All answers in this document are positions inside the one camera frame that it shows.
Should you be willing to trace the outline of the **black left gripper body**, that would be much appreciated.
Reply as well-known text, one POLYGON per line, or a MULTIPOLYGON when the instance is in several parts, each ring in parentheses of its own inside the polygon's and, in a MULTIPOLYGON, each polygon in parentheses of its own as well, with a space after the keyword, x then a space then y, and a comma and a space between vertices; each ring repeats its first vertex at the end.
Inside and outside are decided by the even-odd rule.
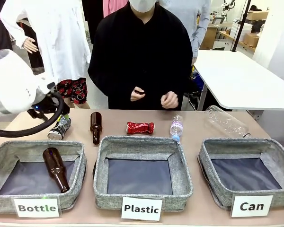
POLYGON ((48 121, 45 114, 55 114, 59 117, 63 113, 63 109, 64 100, 61 95, 56 92, 50 92, 45 95, 42 101, 32 105, 27 112, 33 119, 38 118, 43 121, 48 121))

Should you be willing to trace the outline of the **person's right hand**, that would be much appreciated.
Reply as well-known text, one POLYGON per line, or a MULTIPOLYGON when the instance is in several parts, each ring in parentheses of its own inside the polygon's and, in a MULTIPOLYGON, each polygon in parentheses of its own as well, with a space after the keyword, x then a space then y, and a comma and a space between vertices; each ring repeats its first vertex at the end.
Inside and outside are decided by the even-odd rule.
POLYGON ((135 87, 131 93, 130 101, 135 102, 145 97, 145 91, 140 87, 135 87))

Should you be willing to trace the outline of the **person's left hand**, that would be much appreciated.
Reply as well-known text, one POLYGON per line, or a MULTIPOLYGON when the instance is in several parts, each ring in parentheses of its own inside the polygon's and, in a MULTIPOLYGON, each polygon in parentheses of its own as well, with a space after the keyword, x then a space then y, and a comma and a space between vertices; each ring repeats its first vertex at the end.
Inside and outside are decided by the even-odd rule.
POLYGON ((177 94, 169 91, 161 97, 161 106, 164 109, 175 109, 178 107, 178 97, 177 94))

